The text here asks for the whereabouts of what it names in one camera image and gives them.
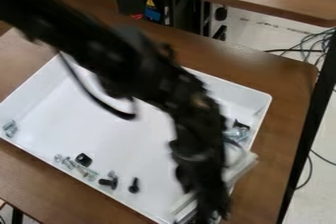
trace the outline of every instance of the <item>white floor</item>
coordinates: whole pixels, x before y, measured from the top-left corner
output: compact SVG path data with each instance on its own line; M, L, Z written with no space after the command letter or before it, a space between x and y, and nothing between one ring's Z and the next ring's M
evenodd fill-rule
M247 47L266 50L275 48L289 48L299 43L305 31L318 32L325 28L318 28L291 21L262 16L251 12L230 9L229 18L225 22L228 26L227 41L245 45ZM301 60L299 53L286 55ZM313 149L319 154L336 162L336 94L329 103ZM336 223L336 167L320 160L311 154L313 172L309 183L296 191L284 224L328 224ZM301 181L308 175L305 167ZM11 207L5 206L0 214L7 223L11 220ZM35 223L25 219L25 224Z

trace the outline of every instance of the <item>black robotic arm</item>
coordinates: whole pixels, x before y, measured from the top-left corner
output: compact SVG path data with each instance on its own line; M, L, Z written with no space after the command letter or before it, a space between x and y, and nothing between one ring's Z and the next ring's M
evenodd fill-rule
M114 98L138 98L168 113L177 139L169 145L185 192L197 199L195 223L213 212L226 216L229 196L222 181L225 161L219 105L203 83L181 68L166 44L152 42L133 28L112 29L58 0L0 0L0 20L70 55L95 73ZM134 114L103 106L127 120Z

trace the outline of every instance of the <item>yellow label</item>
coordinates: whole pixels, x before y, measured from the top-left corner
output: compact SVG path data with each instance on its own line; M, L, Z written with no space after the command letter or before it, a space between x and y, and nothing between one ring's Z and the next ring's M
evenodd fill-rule
M154 4L153 0L147 0L146 5L150 6L150 7L155 7L155 4Z

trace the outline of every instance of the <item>white tray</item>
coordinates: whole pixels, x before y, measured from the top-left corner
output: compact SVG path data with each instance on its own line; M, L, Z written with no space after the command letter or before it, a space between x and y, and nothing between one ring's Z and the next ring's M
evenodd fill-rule
M82 76L90 76L82 68L77 70ZM190 71L207 84L211 96L222 105L223 115L251 126L247 141L250 148L271 96ZM90 89L99 94L92 83L90 79ZM99 96L125 108L124 102ZM3 132L0 137L148 218L171 223L170 209L183 194L174 177L175 164L167 145L174 139L173 126L171 119L158 109L140 101L138 105L135 121L125 121L104 111L83 95L55 57L0 104L0 126L14 119L19 127L12 139ZM97 180L88 182L76 170L69 171L54 162L55 154L75 158L82 152L92 158L90 168L99 172L99 178L107 178L110 170L116 172L116 191L99 186ZM128 191L134 177L140 179L140 193L136 195Z

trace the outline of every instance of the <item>table leg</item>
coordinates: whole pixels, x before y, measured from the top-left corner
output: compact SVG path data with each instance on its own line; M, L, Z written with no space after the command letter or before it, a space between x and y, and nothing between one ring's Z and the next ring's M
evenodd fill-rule
M13 207L12 224L23 224L24 215L17 208Z
M315 84L310 105L306 116L304 129L301 134L299 146L293 163L291 175L283 197L278 215L277 224L281 224L288 206L292 200L295 188L304 169L311 146L327 108L329 99L336 84L336 31L330 40L329 50L325 56L324 64Z

